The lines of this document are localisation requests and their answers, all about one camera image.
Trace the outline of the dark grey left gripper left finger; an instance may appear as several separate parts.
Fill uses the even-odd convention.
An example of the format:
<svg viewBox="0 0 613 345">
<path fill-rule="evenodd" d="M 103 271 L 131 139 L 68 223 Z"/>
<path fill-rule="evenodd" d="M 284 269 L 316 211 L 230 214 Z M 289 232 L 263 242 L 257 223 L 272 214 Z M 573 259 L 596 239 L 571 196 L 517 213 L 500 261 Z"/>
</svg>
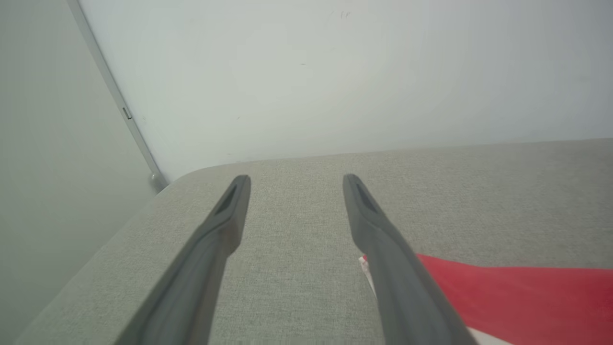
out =
<svg viewBox="0 0 613 345">
<path fill-rule="evenodd" d="M 227 259 L 241 243 L 251 179 L 237 175 L 114 345 L 207 345 Z"/>
</svg>

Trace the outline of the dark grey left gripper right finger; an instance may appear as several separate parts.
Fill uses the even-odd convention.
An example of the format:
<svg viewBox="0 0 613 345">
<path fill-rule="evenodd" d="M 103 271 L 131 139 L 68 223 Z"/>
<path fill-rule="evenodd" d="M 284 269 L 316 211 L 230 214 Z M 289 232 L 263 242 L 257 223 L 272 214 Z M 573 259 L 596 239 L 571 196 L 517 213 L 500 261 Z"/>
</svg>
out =
<svg viewBox="0 0 613 345">
<path fill-rule="evenodd" d="M 357 175 L 344 176 L 343 195 L 352 238 L 369 263 L 387 345 L 477 345 Z"/>
</svg>

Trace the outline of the red and white jersey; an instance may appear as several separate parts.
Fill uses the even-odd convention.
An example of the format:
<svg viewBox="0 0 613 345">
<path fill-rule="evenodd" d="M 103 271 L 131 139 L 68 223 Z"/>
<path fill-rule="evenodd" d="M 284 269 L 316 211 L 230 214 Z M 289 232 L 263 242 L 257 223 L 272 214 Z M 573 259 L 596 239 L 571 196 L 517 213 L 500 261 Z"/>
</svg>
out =
<svg viewBox="0 0 613 345">
<path fill-rule="evenodd" d="M 419 258 L 478 345 L 613 345 L 613 269 Z"/>
</svg>

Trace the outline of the grey wall trim strip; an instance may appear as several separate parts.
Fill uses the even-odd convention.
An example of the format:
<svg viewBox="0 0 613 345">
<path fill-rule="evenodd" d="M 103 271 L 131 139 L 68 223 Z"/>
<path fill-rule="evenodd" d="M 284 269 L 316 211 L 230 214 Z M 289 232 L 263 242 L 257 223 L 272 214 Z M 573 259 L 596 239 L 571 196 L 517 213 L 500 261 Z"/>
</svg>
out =
<svg viewBox="0 0 613 345">
<path fill-rule="evenodd" d="M 75 18 L 79 32 L 81 32 L 86 46 L 88 47 L 90 54 L 92 55 L 94 62 L 101 73 L 105 85 L 107 86 L 116 106 L 121 112 L 121 116 L 125 124 L 127 125 L 136 145 L 138 146 L 147 166 L 149 167 L 149 170 L 151 171 L 149 183 L 152 188 L 159 193 L 164 190 L 169 183 L 156 164 L 149 147 L 147 146 L 142 134 L 140 133 L 140 130 L 138 129 L 138 126 L 136 125 L 135 118 L 125 102 L 125 98 L 122 95 L 107 62 L 105 61 L 105 57 L 103 56 L 100 46 L 98 45 L 98 41 L 96 40 L 89 22 L 86 19 L 86 15 L 79 0 L 66 0 L 66 2 L 68 4 L 68 8 L 71 10 L 71 13 Z"/>
</svg>

